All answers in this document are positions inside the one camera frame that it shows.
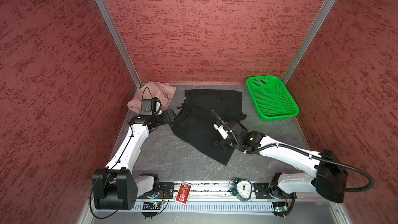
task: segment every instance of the red playing card box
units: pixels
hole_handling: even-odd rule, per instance
[[[189,192],[191,192],[192,185],[186,182],[181,182],[180,189],[176,197],[176,202],[187,204],[189,198]]]

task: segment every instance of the pink garment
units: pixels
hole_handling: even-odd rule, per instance
[[[169,83],[161,82],[147,82],[142,88],[134,95],[133,99],[127,103],[129,109],[133,112],[140,113],[142,92],[144,92],[144,99],[151,99],[153,97],[158,97],[160,102],[162,102],[162,111],[166,110],[174,94],[176,93],[176,87],[170,86]]]

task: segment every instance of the textured red wall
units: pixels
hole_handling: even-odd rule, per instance
[[[347,193],[354,223],[398,223],[398,0],[337,0],[288,89],[312,149],[367,171]],[[354,172],[348,186],[365,183]]]
[[[75,223],[134,90],[94,0],[0,0],[0,222]]]
[[[324,0],[105,0],[143,82],[282,77]]]

